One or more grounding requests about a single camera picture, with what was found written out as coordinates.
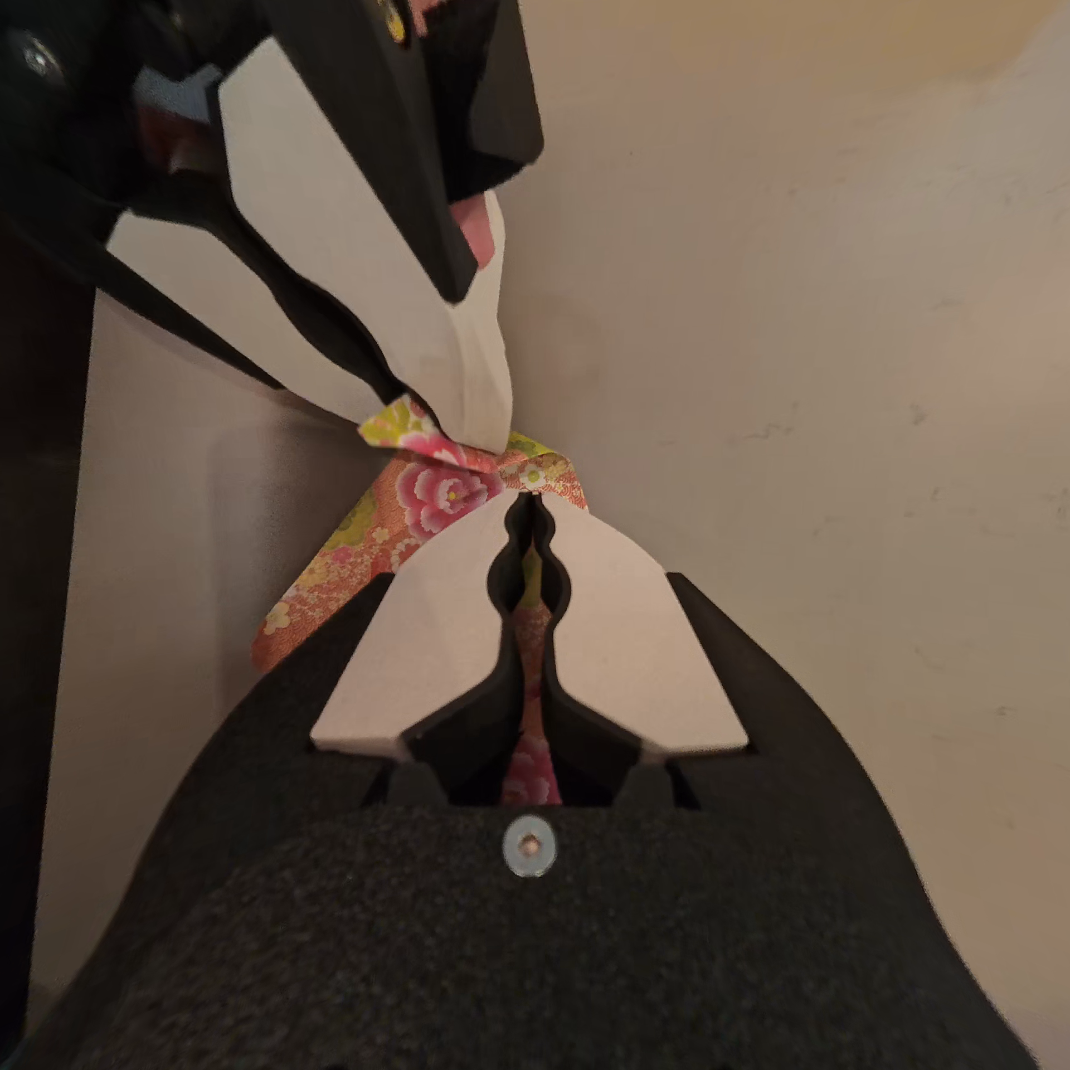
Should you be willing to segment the floral origami paper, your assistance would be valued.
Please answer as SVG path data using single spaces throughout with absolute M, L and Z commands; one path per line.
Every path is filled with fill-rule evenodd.
M 585 509 L 572 463 L 528 435 L 509 435 L 499 455 L 465 448 L 435 428 L 413 400 L 397 400 L 360 434 L 394 458 L 343 516 L 328 541 L 261 622 L 253 664 L 268 672 L 296 649 L 381 574 L 394 574 L 425 542 L 505 490 L 552 492 Z M 513 612 L 523 664 L 522 732 L 501 788 L 506 805 L 561 802 L 542 730 L 542 648 L 550 611 L 542 603 L 542 565 L 523 560 L 524 587 Z

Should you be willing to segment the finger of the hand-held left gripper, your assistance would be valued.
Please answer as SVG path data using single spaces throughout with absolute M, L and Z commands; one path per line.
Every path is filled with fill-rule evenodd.
M 355 314 L 446 435 L 505 450 L 513 379 L 499 322 L 505 227 L 495 194 L 485 194 L 493 256 L 452 305 L 288 59 L 246 59 L 221 83 L 220 105 L 245 219 L 288 268 Z
M 373 340 L 280 264 L 257 272 L 220 236 L 184 221 L 123 213 L 108 250 L 282 389 L 342 421 L 395 399 Z

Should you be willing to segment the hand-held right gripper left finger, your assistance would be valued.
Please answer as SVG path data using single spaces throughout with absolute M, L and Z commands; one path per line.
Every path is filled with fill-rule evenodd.
M 526 705 L 514 613 L 532 524 L 532 495 L 501 493 L 408 559 L 314 724 L 315 749 L 425 764 L 450 802 L 501 802 Z

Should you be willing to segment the person's left hand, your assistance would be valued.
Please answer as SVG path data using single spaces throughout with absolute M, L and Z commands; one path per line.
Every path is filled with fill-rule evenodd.
M 475 194 L 458 200 L 450 204 L 449 211 L 450 217 L 467 240 L 477 269 L 484 270 L 489 265 L 495 253 L 495 238 L 487 194 Z

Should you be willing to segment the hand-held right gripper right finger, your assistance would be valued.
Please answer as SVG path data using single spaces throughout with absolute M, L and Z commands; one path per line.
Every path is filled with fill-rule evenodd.
M 745 750 L 748 735 L 664 568 L 554 493 L 532 504 L 542 562 L 542 731 L 557 794 L 608 806 L 629 774 Z

